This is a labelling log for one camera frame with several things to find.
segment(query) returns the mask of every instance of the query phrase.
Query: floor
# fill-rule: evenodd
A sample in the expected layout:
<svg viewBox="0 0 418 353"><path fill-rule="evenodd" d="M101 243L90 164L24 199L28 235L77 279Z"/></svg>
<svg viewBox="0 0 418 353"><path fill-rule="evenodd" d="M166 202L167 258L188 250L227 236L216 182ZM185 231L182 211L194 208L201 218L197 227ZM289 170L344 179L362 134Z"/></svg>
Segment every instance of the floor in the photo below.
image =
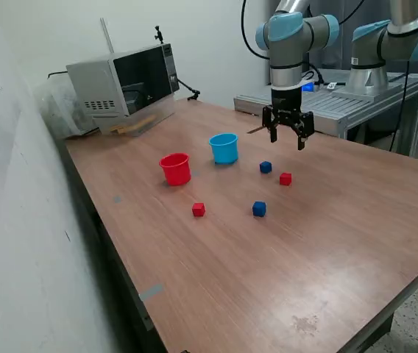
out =
<svg viewBox="0 0 418 353"><path fill-rule="evenodd" d="M385 138L373 146L386 149L391 139ZM418 353L418 291L394 314L392 331L383 336L367 353Z"/></svg>

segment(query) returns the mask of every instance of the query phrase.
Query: blue cube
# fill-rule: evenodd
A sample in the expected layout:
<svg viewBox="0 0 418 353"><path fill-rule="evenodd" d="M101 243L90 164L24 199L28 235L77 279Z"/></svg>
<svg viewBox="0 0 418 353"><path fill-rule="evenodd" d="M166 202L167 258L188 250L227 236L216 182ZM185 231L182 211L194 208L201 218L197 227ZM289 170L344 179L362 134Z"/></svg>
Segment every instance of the blue cube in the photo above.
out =
<svg viewBox="0 0 418 353"><path fill-rule="evenodd" d="M266 214L266 204L261 201L256 201L253 204L252 210L255 217L264 217Z"/></svg>
<svg viewBox="0 0 418 353"><path fill-rule="evenodd" d="M260 163L260 172L263 174L271 173L272 166L270 162L264 161Z"/></svg>

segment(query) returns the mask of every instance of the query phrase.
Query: red cup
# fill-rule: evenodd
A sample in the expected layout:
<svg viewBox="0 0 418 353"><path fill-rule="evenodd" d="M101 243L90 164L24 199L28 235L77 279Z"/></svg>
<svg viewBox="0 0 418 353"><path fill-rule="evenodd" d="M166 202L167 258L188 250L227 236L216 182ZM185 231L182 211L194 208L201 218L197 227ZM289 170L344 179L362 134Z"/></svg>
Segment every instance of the red cup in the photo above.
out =
<svg viewBox="0 0 418 353"><path fill-rule="evenodd" d="M184 185L191 180L189 156L186 153L173 153L162 158L160 167L170 186Z"/></svg>

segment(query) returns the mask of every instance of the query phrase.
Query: aluminum workbench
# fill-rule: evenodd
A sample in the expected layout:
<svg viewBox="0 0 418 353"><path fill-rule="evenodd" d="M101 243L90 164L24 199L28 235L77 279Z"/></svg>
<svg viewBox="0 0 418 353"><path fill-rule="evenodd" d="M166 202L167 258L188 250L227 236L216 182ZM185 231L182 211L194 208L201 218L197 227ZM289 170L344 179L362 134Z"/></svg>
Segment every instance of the aluminum workbench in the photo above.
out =
<svg viewBox="0 0 418 353"><path fill-rule="evenodd" d="M346 82L347 70L320 70L326 82ZM402 84L405 77L399 73L388 73L389 81ZM302 111L314 115L315 129L327 135L347 138L348 130L399 105L403 92L400 91L377 102L333 96L332 91L322 88L317 92L302 92ZM253 94L242 94L234 98L235 110L262 115L263 107L271 104L271 86ZM418 74L409 74L407 96L403 111L397 153L414 156L418 142Z"/></svg>

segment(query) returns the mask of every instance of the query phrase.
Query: table leg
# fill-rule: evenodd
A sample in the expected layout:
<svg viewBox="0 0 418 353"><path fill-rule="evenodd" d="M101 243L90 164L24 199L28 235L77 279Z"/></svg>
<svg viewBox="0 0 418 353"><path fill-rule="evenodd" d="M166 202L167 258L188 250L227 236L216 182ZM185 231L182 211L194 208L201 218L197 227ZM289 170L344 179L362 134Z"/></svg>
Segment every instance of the table leg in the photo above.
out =
<svg viewBox="0 0 418 353"><path fill-rule="evenodd" d="M418 143L418 96L405 101L397 153L413 157Z"/></svg>
<svg viewBox="0 0 418 353"><path fill-rule="evenodd" d="M392 322L394 321L394 314L390 315L382 325L376 329L357 349L355 353L364 353L374 343L378 342L385 334L391 332Z"/></svg>

